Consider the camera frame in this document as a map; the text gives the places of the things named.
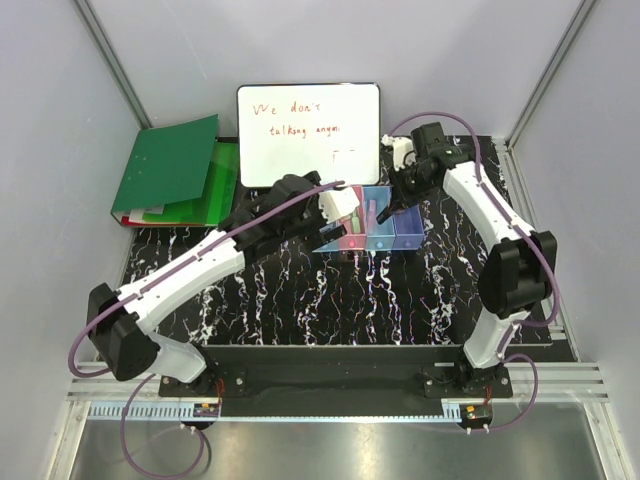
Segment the light blue bin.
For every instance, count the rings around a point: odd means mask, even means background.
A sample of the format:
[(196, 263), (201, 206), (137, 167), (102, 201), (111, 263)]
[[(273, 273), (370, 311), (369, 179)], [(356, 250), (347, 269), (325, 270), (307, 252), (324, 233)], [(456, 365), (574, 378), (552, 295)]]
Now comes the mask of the light blue bin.
[(329, 253), (329, 252), (336, 252), (340, 250), (340, 240), (339, 238), (334, 239), (328, 243), (326, 243), (325, 245), (322, 245), (316, 249), (313, 250), (314, 253)]
[(391, 191), (388, 186), (365, 186), (363, 188), (364, 213), (365, 213), (365, 232), (367, 251), (389, 251), (393, 247), (395, 240), (394, 221), (391, 217), (384, 224), (378, 224), (373, 231), (367, 231), (367, 207), (368, 201), (375, 199), (377, 202), (377, 215), (389, 205), (391, 199)]

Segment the pink eraser stick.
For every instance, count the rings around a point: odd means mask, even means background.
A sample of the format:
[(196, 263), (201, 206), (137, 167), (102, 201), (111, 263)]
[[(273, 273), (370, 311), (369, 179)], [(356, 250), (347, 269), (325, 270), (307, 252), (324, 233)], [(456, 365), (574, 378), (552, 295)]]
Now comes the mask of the pink eraser stick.
[(367, 215), (366, 215), (368, 232), (373, 231), (375, 229), (376, 217), (377, 217), (377, 202), (375, 199), (370, 199), (368, 201)]

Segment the pink plastic bin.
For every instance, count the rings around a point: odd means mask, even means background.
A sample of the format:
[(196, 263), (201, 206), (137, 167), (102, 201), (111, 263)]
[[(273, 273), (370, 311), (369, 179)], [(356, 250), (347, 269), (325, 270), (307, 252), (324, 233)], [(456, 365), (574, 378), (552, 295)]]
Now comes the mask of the pink plastic bin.
[[(351, 214), (340, 220), (340, 224), (346, 228), (346, 234), (339, 239), (340, 250), (364, 250), (366, 245), (363, 188), (354, 186), (353, 189), (359, 200), (359, 206)], [(359, 235), (352, 234), (350, 231), (349, 220), (352, 215), (357, 215), (360, 219), (361, 233)]]

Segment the green highlighter pen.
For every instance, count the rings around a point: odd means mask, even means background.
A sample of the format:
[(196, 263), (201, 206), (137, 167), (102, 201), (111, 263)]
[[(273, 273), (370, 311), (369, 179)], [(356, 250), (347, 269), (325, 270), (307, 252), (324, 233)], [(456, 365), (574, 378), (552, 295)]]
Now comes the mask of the green highlighter pen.
[(359, 235), (361, 233), (361, 223), (357, 215), (352, 215), (350, 217), (349, 226), (352, 234)]

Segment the purple plastic bin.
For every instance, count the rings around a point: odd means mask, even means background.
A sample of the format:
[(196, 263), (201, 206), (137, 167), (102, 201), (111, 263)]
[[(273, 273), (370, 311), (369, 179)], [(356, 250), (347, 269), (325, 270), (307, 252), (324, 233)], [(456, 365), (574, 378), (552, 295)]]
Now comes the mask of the purple plastic bin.
[(393, 250), (418, 250), (425, 238), (420, 209), (417, 205), (393, 215), (395, 240)]

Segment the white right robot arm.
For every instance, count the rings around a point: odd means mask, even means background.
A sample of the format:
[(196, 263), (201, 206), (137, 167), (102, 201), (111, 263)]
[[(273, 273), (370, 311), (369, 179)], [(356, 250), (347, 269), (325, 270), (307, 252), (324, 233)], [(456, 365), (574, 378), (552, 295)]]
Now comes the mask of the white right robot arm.
[(385, 135), (381, 145), (392, 154), (391, 197), (377, 223), (440, 189), (463, 210), (488, 252), (477, 283), (482, 310), (445, 376), (463, 395), (481, 395), (498, 380), (507, 345), (533, 308), (558, 295), (557, 240), (549, 231), (536, 231), (503, 199), (485, 173), (478, 143), (456, 144), (434, 122), (407, 137)]

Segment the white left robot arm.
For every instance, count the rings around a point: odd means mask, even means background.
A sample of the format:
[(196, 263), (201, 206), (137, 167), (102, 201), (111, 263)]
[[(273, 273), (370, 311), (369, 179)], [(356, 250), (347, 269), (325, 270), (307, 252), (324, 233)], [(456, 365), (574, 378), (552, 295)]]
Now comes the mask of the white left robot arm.
[(89, 295), (81, 338), (90, 339), (106, 370), (119, 381), (144, 373), (175, 379), (196, 396), (217, 379), (214, 360), (189, 342), (158, 333), (158, 326), (206, 287), (231, 277), (294, 238), (315, 250), (346, 232), (340, 220), (360, 205), (341, 181), (321, 184), (312, 171), (288, 174), (246, 201), (195, 247), (144, 278)]

